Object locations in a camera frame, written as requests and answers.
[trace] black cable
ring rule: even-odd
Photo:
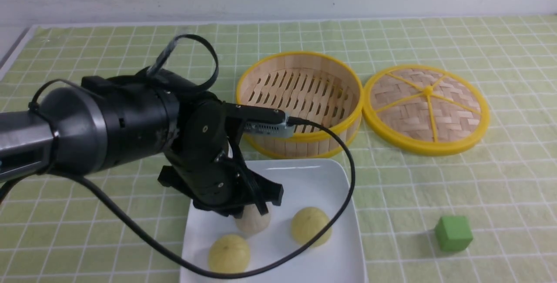
[[[350,187],[348,188],[348,195],[346,196],[346,199],[344,200],[344,203],[342,203],[342,206],[340,206],[340,209],[336,212],[336,214],[333,216],[331,221],[329,221],[329,223],[327,223],[327,225],[317,235],[315,235],[313,237],[313,239],[311,239],[305,245],[303,245],[299,249],[295,250],[294,252],[290,253],[286,257],[283,257],[282,259],[279,259],[279,260],[275,261],[274,263],[271,263],[270,265],[266,265],[265,267],[261,267],[259,269],[247,271],[245,273],[233,273],[233,274],[215,273],[215,272],[212,272],[212,271],[207,271],[207,270],[201,269],[200,267],[197,267],[197,266],[189,263],[188,261],[182,259],[179,255],[176,255],[175,253],[173,253],[172,251],[167,249],[165,246],[161,245],[159,242],[157,242],[155,239],[153,239],[153,237],[151,237],[149,234],[147,234],[147,232],[145,232],[122,209],[120,209],[119,206],[117,206],[117,204],[115,204],[109,198],[109,196],[107,196],[103,192],[103,190],[101,190],[98,186],[93,184],[93,182],[91,182],[90,180],[84,178],[83,176],[68,174],[66,172],[60,172],[60,171],[56,171],[56,170],[51,170],[49,172],[49,174],[53,174],[53,175],[56,175],[56,176],[61,176],[63,178],[68,178],[68,179],[70,179],[74,182],[77,182],[78,184],[84,186],[85,188],[89,189],[97,198],[99,198],[99,200],[103,204],[105,204],[105,206],[110,211],[112,211],[120,220],[122,220],[122,222],[124,222],[124,224],[126,224],[132,230],[132,232],[134,232],[143,241],[145,241],[147,243],[147,245],[151,246],[153,249],[158,251],[161,255],[169,258],[170,260],[172,260],[175,263],[179,264],[180,266],[188,269],[189,271],[192,271],[193,273],[196,273],[198,275],[202,275],[202,276],[205,276],[205,277],[210,277],[210,278],[213,278],[213,279],[224,279],[224,280],[242,279],[244,277],[250,277],[250,276],[258,275],[258,274],[267,272],[271,269],[274,269],[274,268],[282,265],[283,263],[286,263],[290,259],[293,259],[294,257],[300,255],[302,252],[304,252],[306,249],[308,249],[311,245],[313,245],[340,218],[340,216],[342,215],[342,213],[344,212],[344,210],[346,209],[346,207],[350,203],[350,199],[352,199],[352,194],[354,193],[354,188],[356,187],[356,168],[354,166],[354,158],[352,158],[352,154],[350,153],[350,150],[348,149],[348,146],[346,146],[346,144],[344,144],[342,139],[340,139],[340,137],[337,136],[337,134],[334,134],[334,132],[332,132],[331,130],[329,130],[328,128],[326,128],[326,127],[324,127],[320,124],[314,123],[312,121],[304,120],[303,118],[290,117],[288,119],[287,123],[289,125],[314,126],[315,128],[323,130],[324,132],[326,132],[327,134],[332,136],[332,138],[334,138],[339,143],[339,145],[342,147],[344,152],[346,152],[346,157],[348,158],[348,162],[350,163]],[[2,186],[0,188],[0,193],[2,192],[2,190],[4,190],[5,186],[6,186],[6,184],[4,184],[4,186]]]
[[[207,41],[207,39],[205,39],[205,38],[203,38],[199,35],[183,34],[183,35],[178,35],[178,36],[174,37],[168,43],[168,45],[165,47],[165,49],[161,52],[161,54],[157,57],[157,60],[155,60],[155,64],[153,64],[151,67],[149,67],[147,69],[147,72],[145,73],[145,77],[146,78],[154,78],[157,75],[157,73],[162,69],[163,65],[166,63],[168,58],[171,56],[172,51],[174,51],[174,49],[178,45],[178,41],[182,38],[192,39],[194,41],[197,41],[198,43],[201,43],[201,45],[203,45],[209,51],[209,53],[211,53],[211,56],[213,57],[213,60],[215,61],[215,71],[213,72],[213,75],[211,75],[211,77],[206,82],[202,83],[201,85],[196,85],[196,86],[167,85],[166,87],[167,87],[168,90],[171,90],[171,91],[174,91],[174,92],[177,92],[177,93],[185,93],[185,92],[200,93],[200,92],[207,91],[209,88],[211,88],[211,86],[213,86],[213,84],[215,84],[215,82],[217,81],[217,78],[218,78],[218,57],[217,57],[217,52],[215,51],[215,49],[213,48],[211,43],[209,43],[209,41]]]

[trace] white grid line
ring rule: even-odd
[[[437,55],[439,55],[439,50],[437,49],[437,47],[436,47],[435,45],[433,45],[433,46],[434,46],[435,53],[437,53]],[[444,60],[443,60],[443,59],[441,59],[441,63],[443,64],[443,67],[445,67]],[[437,164],[437,162],[435,161],[435,159],[433,159],[433,163],[434,163],[435,165],[437,165],[437,167],[438,167],[438,164]],[[440,174],[441,174],[441,180],[443,181],[443,183],[446,182],[445,177],[444,177],[444,175],[443,175],[443,171],[440,170]],[[443,185],[444,185],[445,196],[447,197],[447,201],[448,201],[448,203],[449,203],[449,207],[450,207],[450,209],[451,209],[451,212],[452,212],[453,214],[455,214],[454,206],[452,205],[451,197],[450,197],[450,195],[449,195],[449,193],[448,193],[447,185],[446,185],[446,184],[443,184]],[[466,250],[466,255],[468,256],[468,258],[470,258],[470,251]],[[474,270],[474,275],[476,276],[476,280],[477,280],[479,283],[481,283],[481,279],[480,279],[480,276],[479,276],[478,271],[477,271],[477,269],[476,269],[476,265],[475,265],[474,263],[472,263],[472,262],[471,262],[471,264],[472,264],[472,269]]]
[[[503,88],[505,88],[505,90],[507,91],[508,94],[511,94],[511,93],[509,93],[509,90],[507,89],[507,87],[506,87],[504,84],[503,84]],[[519,107],[519,106],[517,106],[517,104],[514,102],[513,97],[511,97],[511,101],[513,101],[514,105],[515,105],[517,108]],[[499,120],[499,123],[500,123],[501,125],[503,125],[503,123],[502,123],[501,120],[499,119],[499,116],[497,116],[497,115],[494,115],[494,116]],[[503,128],[503,130],[507,133],[507,136],[509,136],[509,138],[511,138],[510,134],[507,132],[507,129],[506,129],[506,128]],[[511,144],[513,144],[513,148],[514,148],[515,152],[517,153],[517,156],[520,156],[520,153],[519,153],[518,148],[515,146],[514,143],[511,142]],[[487,151],[489,152],[489,155],[491,156],[491,158],[492,158],[493,160],[496,160],[496,159],[494,158],[493,153],[491,152],[491,150],[489,150],[489,148],[487,149]],[[495,162],[495,165],[497,166],[497,168],[499,168],[499,172],[501,172],[501,173],[504,175],[504,172],[503,172],[503,170],[501,169],[500,164],[497,163],[497,162]],[[509,186],[509,182],[508,182],[508,181],[505,182],[505,186],[506,186],[506,188],[507,188],[507,192],[508,192],[509,197],[510,197],[510,199],[511,199],[511,203],[515,204],[515,202],[514,202],[514,197],[513,197],[513,192],[511,191],[511,188],[510,188],[510,186]],[[519,217],[520,217],[520,219],[521,219],[521,222],[522,222],[525,226],[527,226],[527,223],[526,223],[526,221],[524,220],[524,217],[523,217],[522,213],[520,212],[520,210],[519,210],[519,208],[517,207],[516,204],[515,204],[515,208],[516,208],[516,210],[517,210],[517,212],[518,212],[518,214],[519,214]],[[487,214],[487,217],[489,217],[489,219],[490,219],[490,223],[493,225],[493,222],[491,221],[491,216],[490,216],[489,213],[487,213],[487,212],[486,212],[486,214]],[[532,242],[534,243],[534,246],[535,246],[535,249],[536,249],[537,253],[540,253],[540,249],[539,249],[539,247],[538,247],[538,245],[537,245],[537,243],[536,243],[536,241],[535,241],[535,238],[532,236],[529,227],[527,227],[527,233],[528,233],[528,236],[530,237],[530,239],[532,240]],[[507,260],[507,263],[508,263],[508,265],[509,265],[509,267],[510,267],[510,269],[511,269],[511,272],[513,273],[513,278],[515,279],[515,281],[518,281],[518,280],[517,280],[517,276],[515,275],[515,271],[514,271],[514,269],[513,269],[513,266],[511,265],[511,263],[510,263],[510,261],[509,261],[509,259],[508,259],[508,257],[507,257],[507,253],[505,253],[505,249],[503,248],[503,246],[501,246],[501,251],[503,252],[503,256],[504,256],[505,259]],[[551,271],[549,270],[549,266],[547,265],[547,262],[545,261],[545,259],[543,259],[543,262],[544,262],[546,271],[547,271],[547,272],[549,273],[549,275],[551,276],[551,279],[553,279],[553,275],[551,275]]]

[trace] yellow bun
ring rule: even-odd
[[[314,206],[308,206],[301,209],[292,218],[291,234],[298,244],[304,245],[309,242],[319,231],[321,231],[330,219],[323,210]],[[323,236],[321,236],[312,247],[323,245],[331,237],[332,228],[328,229]]]
[[[217,273],[242,273],[249,264],[249,245],[242,237],[229,234],[218,239],[209,250],[209,269]]]

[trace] yellow rim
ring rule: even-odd
[[[478,112],[480,114],[480,123],[479,123],[478,127],[476,128],[476,130],[472,134],[470,134],[470,136],[468,136],[467,138],[464,138],[464,139],[459,140],[459,141],[454,141],[454,142],[427,142],[427,141],[416,140],[416,139],[404,136],[404,135],[400,134],[399,132],[394,131],[392,128],[388,127],[386,124],[384,124],[384,122],[377,116],[376,110],[374,110],[372,108],[372,103],[369,99],[370,94],[372,92],[373,85],[376,83],[376,81],[378,81],[378,79],[382,78],[382,76],[391,75],[390,73],[392,71],[396,71],[396,70],[399,70],[399,69],[406,69],[406,68],[425,69],[425,70],[430,70],[430,71],[437,71],[438,73],[443,74],[443,76],[440,79],[438,79],[438,81],[435,84],[440,82],[444,77],[450,77],[450,78],[456,80],[457,82],[463,84],[464,86],[466,86],[466,88],[468,88],[470,90],[470,92],[476,97],[476,99],[478,100],[478,103],[480,104],[480,112]],[[458,154],[459,152],[463,152],[465,150],[468,150],[468,149],[472,148],[475,144],[477,144],[477,142],[479,142],[481,140],[481,138],[485,135],[485,133],[487,131],[487,127],[489,126],[489,107],[487,106],[487,102],[485,101],[485,99],[483,98],[481,93],[474,86],[472,86],[471,84],[466,82],[464,79],[458,77],[457,75],[454,75],[450,72],[447,72],[447,71],[444,71],[442,69],[438,69],[438,68],[435,68],[435,67],[428,67],[426,65],[414,65],[414,64],[407,64],[407,65],[399,65],[399,66],[396,66],[396,67],[389,67],[388,69],[384,69],[383,71],[380,71],[379,73],[374,75],[372,78],[370,78],[370,80],[366,83],[366,86],[364,87],[364,95],[366,97],[366,100],[364,101],[364,105],[363,105],[363,107],[364,107],[364,118],[366,118],[366,121],[368,122],[370,127],[374,130],[374,132],[376,132],[379,136],[381,136],[384,140],[390,142],[391,144],[393,144],[393,145],[395,145],[399,148],[408,150],[410,152],[414,152],[416,154],[430,155],[430,156],[442,156],[442,155]],[[409,97],[406,97],[405,99],[402,99],[400,101],[396,101],[396,103],[400,103],[400,102],[406,101],[408,99],[409,99]],[[428,104],[429,104],[429,116],[433,119],[433,115],[431,114],[431,107],[430,107],[430,100],[429,99],[428,99]],[[471,108],[466,108],[466,107],[462,106],[461,104],[458,104],[458,103],[455,103],[455,104],[457,104],[457,105],[459,105],[459,106],[461,106],[461,107],[463,107],[467,110],[470,110],[472,112],[476,112],[475,110],[472,110]],[[435,127],[433,127],[433,136],[434,136],[434,138],[437,138]]]
[[[362,83],[360,82],[360,79],[358,78],[358,76],[356,75],[356,73],[354,73],[354,71],[352,71],[352,69],[350,67],[348,67],[346,64],[344,64],[342,61],[335,59],[334,57],[330,57],[326,54],[322,54],[322,53],[316,53],[316,52],[310,52],[310,51],[291,51],[291,52],[283,52],[283,53],[277,53],[277,54],[273,54],[270,55],[268,57],[265,57],[261,60],[259,60],[256,64],[252,65],[249,69],[247,69],[247,71],[245,71],[245,73],[243,73],[242,77],[240,77],[239,81],[238,81],[238,85],[236,87],[236,102],[239,104],[243,104],[240,103],[240,96],[239,96],[239,92],[240,92],[240,87],[242,86],[243,80],[245,79],[245,77],[251,73],[251,71],[253,71],[253,69],[255,69],[255,67],[259,66],[260,64],[269,61],[270,59],[273,59],[275,57],[282,57],[284,55],[294,55],[294,54],[308,54],[308,55],[317,55],[319,57],[324,57],[325,59],[328,59],[330,61],[336,62],[338,64],[340,64],[342,67],[344,67],[349,73],[350,75],[352,75],[352,78],[354,78],[356,80],[356,82],[358,83],[358,89],[360,92],[360,99],[358,100],[358,104],[356,105],[356,108],[354,109],[354,111],[352,111],[352,113],[350,115],[348,115],[348,117],[340,122],[339,124],[332,126],[330,129],[335,133],[335,134],[340,134],[341,132],[343,132],[344,130],[348,129],[350,127],[350,125],[352,125],[352,123],[354,123],[354,121],[356,121],[358,119],[358,117],[362,114],[362,107],[364,106],[364,89],[362,88]],[[329,135],[323,131],[318,131],[318,132],[312,132],[312,133],[294,133],[294,136],[292,136],[291,138],[277,138],[277,140],[282,140],[285,142],[318,142],[320,140],[324,140],[329,138]]]
[[[350,144],[354,141],[354,139],[356,138],[356,135],[358,134],[358,130],[356,130],[356,132],[354,132],[354,134],[352,134],[352,136],[344,143],[346,144],[346,146],[350,146]],[[275,154],[274,152],[271,152],[261,146],[259,146],[254,140],[253,138],[251,138],[251,136],[249,135],[245,135],[244,136],[245,140],[253,146],[253,148],[255,148],[255,150],[257,150],[258,152],[268,156],[269,158],[274,158],[274,159],[299,159],[299,158],[307,158],[307,157],[287,157],[284,155],[279,155],[279,154]],[[338,146],[337,148],[334,148],[333,150],[330,150],[324,154],[320,154],[317,156],[312,156],[312,158],[330,158],[335,156],[336,154],[338,154],[339,152],[342,152],[342,147]]]

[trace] bamboo basket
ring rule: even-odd
[[[348,66],[312,52],[271,55],[250,67],[236,89],[239,104],[280,109],[330,128],[350,144],[362,120],[362,83]],[[329,158],[342,147],[327,133],[296,127],[292,138],[246,135],[271,158]]]

